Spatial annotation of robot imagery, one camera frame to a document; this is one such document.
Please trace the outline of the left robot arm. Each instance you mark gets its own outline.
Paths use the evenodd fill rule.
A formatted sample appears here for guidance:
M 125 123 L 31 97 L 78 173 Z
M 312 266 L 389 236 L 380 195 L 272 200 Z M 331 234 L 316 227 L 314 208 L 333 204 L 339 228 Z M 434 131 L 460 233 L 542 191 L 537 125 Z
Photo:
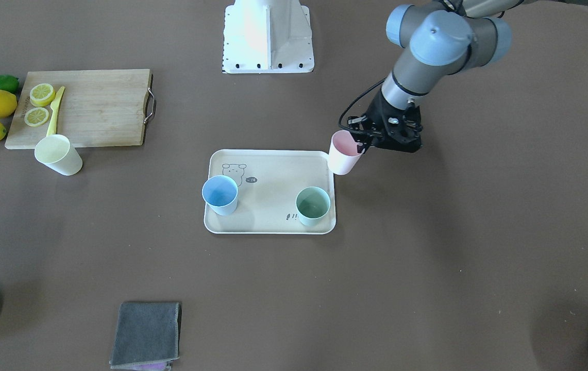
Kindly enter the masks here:
M 511 47 L 504 12 L 523 1 L 430 1 L 396 7 L 387 38 L 403 49 L 361 116 L 342 113 L 338 122 L 359 154 L 372 146 L 414 153 L 422 145 L 423 99 L 447 75 L 500 60 Z

